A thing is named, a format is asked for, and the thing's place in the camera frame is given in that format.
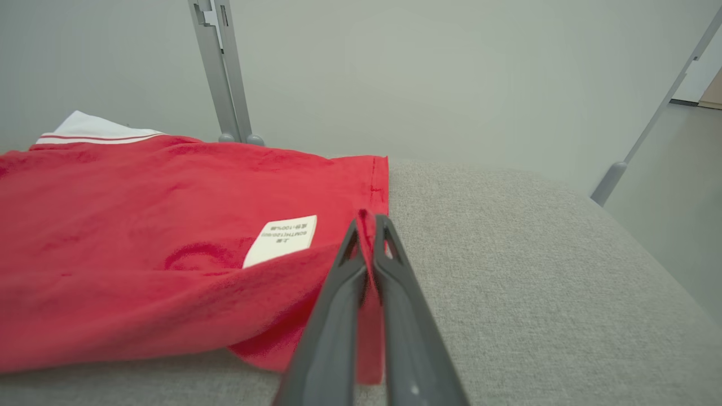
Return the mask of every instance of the clothing label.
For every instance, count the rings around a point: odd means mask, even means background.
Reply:
[[[243,267],[309,248],[315,231],[315,215],[268,222],[248,250]]]

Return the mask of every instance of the gray metal frame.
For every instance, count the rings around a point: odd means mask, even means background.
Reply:
[[[594,190],[594,193],[592,193],[591,199],[594,200],[598,205],[602,207],[604,206],[604,203],[609,198],[609,195],[612,194],[612,191],[614,191],[614,187],[617,185],[617,183],[619,183],[619,180],[622,178],[622,174],[624,174],[625,170],[627,170],[627,164],[629,164],[629,162],[632,160],[634,154],[637,153],[637,150],[639,150],[642,142],[644,142],[644,140],[647,138],[649,132],[652,131],[652,127],[654,127],[654,124],[657,122],[657,119],[662,114],[662,110],[665,109],[665,107],[669,104],[672,96],[674,96],[674,93],[677,92],[677,89],[682,84],[682,80],[684,80],[684,77],[687,76],[687,69],[689,69],[690,64],[692,64],[692,61],[696,61],[700,57],[702,57],[705,49],[707,49],[707,46],[710,45],[712,37],[715,36],[717,30],[719,30],[719,27],[721,25],[722,7],[717,11],[717,14],[715,14],[715,17],[712,19],[710,26],[707,27],[705,34],[702,36],[702,39],[700,39],[700,42],[695,47],[695,50],[692,52],[690,58],[687,60],[684,68],[682,68],[679,76],[677,76],[677,79],[674,80],[672,87],[669,88],[669,91],[664,96],[662,103],[659,105],[659,107],[657,107],[657,111],[654,112],[652,119],[649,121],[649,123],[647,123],[647,126],[644,128],[644,130],[642,130],[642,134],[640,134],[637,142],[634,144],[634,146],[632,146],[632,149],[627,154],[625,160],[622,162],[613,163],[609,170],[606,172],[606,175],[604,175],[604,177],[602,178],[601,182],[599,182],[599,185]]]
[[[251,119],[248,117],[248,104],[243,90],[230,3],[228,0],[215,0],[214,3],[218,15],[218,27],[209,24],[203,14],[214,11],[212,0],[188,0],[208,87],[211,90],[221,128],[219,141],[263,145],[263,140],[253,135],[251,131]],[[223,49],[216,29],[220,33]]]

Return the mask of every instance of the gray table surface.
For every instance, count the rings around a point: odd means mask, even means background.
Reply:
[[[390,182],[472,404],[722,405],[722,329],[589,198],[456,165],[392,161]],[[218,350],[0,376],[0,405],[268,405],[278,383]]]

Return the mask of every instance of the white wall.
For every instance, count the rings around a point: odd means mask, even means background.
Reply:
[[[722,30],[717,33],[698,61],[692,61],[673,99],[698,102],[722,68]]]
[[[720,0],[237,0],[271,146],[533,170],[591,193]]]
[[[0,4],[0,152],[81,110],[214,141],[220,134],[186,1]]]

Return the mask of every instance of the floor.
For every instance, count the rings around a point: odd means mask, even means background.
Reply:
[[[604,208],[722,325],[722,111],[668,105]]]

